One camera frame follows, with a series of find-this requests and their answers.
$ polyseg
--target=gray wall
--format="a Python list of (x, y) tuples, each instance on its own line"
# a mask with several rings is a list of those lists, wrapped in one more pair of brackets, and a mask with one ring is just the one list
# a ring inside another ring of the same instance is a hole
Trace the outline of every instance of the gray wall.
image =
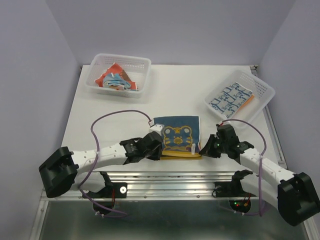
[[(269, 104), (288, 167), (320, 194), (320, 1), (297, 0), (259, 67), (275, 88)], [(320, 214), (316, 217), (320, 228)]]
[(98, 53), (154, 64), (258, 64), (294, 0), (46, 0), (81, 64)]
[(0, 238), (26, 240), (79, 66), (43, 0), (2, 0), (0, 33)]

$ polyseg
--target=plastic basket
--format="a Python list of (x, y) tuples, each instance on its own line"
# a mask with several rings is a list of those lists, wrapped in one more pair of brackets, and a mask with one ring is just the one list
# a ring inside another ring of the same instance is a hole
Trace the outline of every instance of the plastic basket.
[[(120, 91), (112, 88), (99, 87), (95, 83), (95, 80), (114, 63), (119, 64), (130, 79), (136, 82), (138, 91)], [(148, 58), (101, 53), (96, 55), (92, 60), (85, 85), (97, 94), (140, 98), (146, 88), (150, 69), (151, 61)]]
[[(226, 87), (233, 83), (239, 83), (246, 89), (249, 89), (254, 94), (254, 99), (249, 102), (248, 105), (237, 111), (232, 119), (241, 119), (248, 123), (252, 122), (255, 117), (263, 110), (263, 108), (270, 102), (275, 95), (275, 90), (266, 84), (258, 77), (252, 75), (250, 72), (242, 70), (235, 70), (224, 81), (222, 81), (217, 87), (214, 88), (204, 99), (205, 105), (212, 111), (220, 120), (225, 120), (227, 117), (215, 110), (209, 103)], [(236, 128), (243, 129), (247, 125), (241, 122), (230, 122)]]

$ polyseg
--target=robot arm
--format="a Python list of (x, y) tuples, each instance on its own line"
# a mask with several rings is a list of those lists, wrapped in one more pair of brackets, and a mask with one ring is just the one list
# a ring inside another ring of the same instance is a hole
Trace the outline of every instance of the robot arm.
[[(86, 172), (110, 165), (138, 163), (141, 159), (160, 159), (162, 152), (161, 125), (154, 125), (144, 138), (132, 138), (112, 146), (104, 147), (100, 152), (69, 151), (60, 147), (40, 167), (39, 172), (48, 198), (56, 198), (70, 189), (76, 189), (86, 176)], [(105, 181), (99, 173), (93, 173), (84, 190), (98, 192)]]
[[(68, 147), (59, 148), (39, 167), (47, 197), (55, 198), (70, 189), (77, 189), (86, 173), (93, 168), (137, 163), (143, 158), (159, 160), (162, 128), (156, 124), (144, 138), (121, 141), (102, 148), (98, 153), (95, 150), (71, 152)], [(231, 182), (215, 182), (216, 197), (243, 197), (246, 193), (258, 195), (256, 174), (259, 173), (260, 153), (252, 144), (240, 142), (231, 125), (218, 126), (217, 133), (210, 135), (200, 154), (212, 158), (227, 154), (251, 170), (235, 172)], [(108, 178), (106, 173), (94, 172), (82, 188), (97, 193), (105, 187)], [(296, 226), (320, 212), (317, 192), (307, 174), (296, 174), (264, 157), (262, 178), (263, 199), (277, 208), (290, 225)]]
[[(231, 182), (215, 182), (216, 197), (242, 197), (245, 192), (259, 194), (256, 175), (259, 173), (261, 154), (252, 144), (240, 142), (231, 125), (218, 126), (216, 135), (210, 135), (200, 154), (213, 158), (227, 154), (251, 170), (237, 171)], [(261, 176), (262, 198), (277, 208), (290, 225), (296, 226), (320, 212), (314, 184), (304, 172), (296, 174), (263, 157)]]

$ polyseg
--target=patterned fabric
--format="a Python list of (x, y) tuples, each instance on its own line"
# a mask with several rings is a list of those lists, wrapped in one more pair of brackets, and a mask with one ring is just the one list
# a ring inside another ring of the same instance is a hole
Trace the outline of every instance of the patterned fabric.
[(209, 104), (229, 119), (253, 97), (251, 90), (235, 82), (224, 88)]
[(164, 126), (162, 155), (174, 157), (199, 157), (200, 121), (198, 116), (155, 117), (154, 124)]
[(109, 67), (95, 80), (95, 83), (101, 88), (138, 91), (137, 84), (131, 81), (125, 70), (117, 63)]

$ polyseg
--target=white table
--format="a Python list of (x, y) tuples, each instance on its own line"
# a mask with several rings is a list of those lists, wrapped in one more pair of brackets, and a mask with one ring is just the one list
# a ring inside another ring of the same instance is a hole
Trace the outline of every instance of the white table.
[[(96, 144), (90, 132), (92, 122), (98, 117), (119, 110), (136, 109), (151, 118), (161, 116), (200, 116), (201, 143), (204, 146), (210, 134), (216, 133), (219, 122), (203, 103), (204, 96), (234, 69), (250, 71), (249, 66), (217, 65), (152, 65), (149, 84), (140, 99), (97, 94), (85, 86), (89, 66), (82, 68), (66, 126), (62, 146), (73, 150), (95, 149)], [(253, 121), (265, 136), (265, 156), (275, 163), (279, 157), (275, 152), (271, 135), (263, 112)], [(102, 119), (94, 128), (100, 146), (106, 147), (148, 132), (147, 118), (139, 113), (129, 112)], [(252, 143), (258, 150), (263, 149), (261, 137), (250, 127), (236, 130), (241, 141)], [(143, 159), (139, 163), (100, 168), (99, 171), (116, 172), (234, 172), (244, 167), (227, 156), (201, 160), (160, 160)]]

